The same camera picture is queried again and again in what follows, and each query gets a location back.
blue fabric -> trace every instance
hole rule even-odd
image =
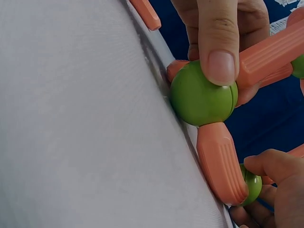
[[[188,38],[181,19],[170,0],[150,0],[161,18],[162,33],[176,59],[187,59]],[[287,17],[299,2],[281,6],[265,0],[270,22]],[[289,151],[304,143],[304,99],[294,77],[259,90],[248,104],[237,108],[226,121],[240,162],[249,155],[275,148]]]

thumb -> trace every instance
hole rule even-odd
[[[206,78],[217,85],[234,83],[239,72],[238,0],[197,0],[199,57]]]

green plastic ball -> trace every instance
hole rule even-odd
[[[304,55],[299,56],[291,62],[293,65],[293,76],[304,79]]]
[[[241,206],[246,206],[252,202],[254,202],[261,190],[262,190],[262,178],[260,176],[256,176],[253,173],[246,170],[245,166],[243,164],[240,164],[241,171],[243,174],[243,178],[248,186],[249,195],[246,198],[246,200],[241,204]]]
[[[203,74],[199,61],[184,66],[173,79],[170,100],[176,114],[194,126],[223,122],[233,112],[238,98],[237,84],[218,86]]]

white cloth surface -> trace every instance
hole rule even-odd
[[[0,228],[226,228],[116,0],[0,0]]]

hand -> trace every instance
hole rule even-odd
[[[274,208],[274,213],[257,201],[246,207],[231,208],[231,216],[242,228],[302,228],[304,224],[304,159],[277,150],[267,150],[244,160],[250,172],[268,176],[276,184],[263,185],[259,198]]]
[[[214,84],[228,86],[239,72],[239,51],[267,38],[269,18],[263,0],[171,0],[186,25],[188,58],[200,59]]]

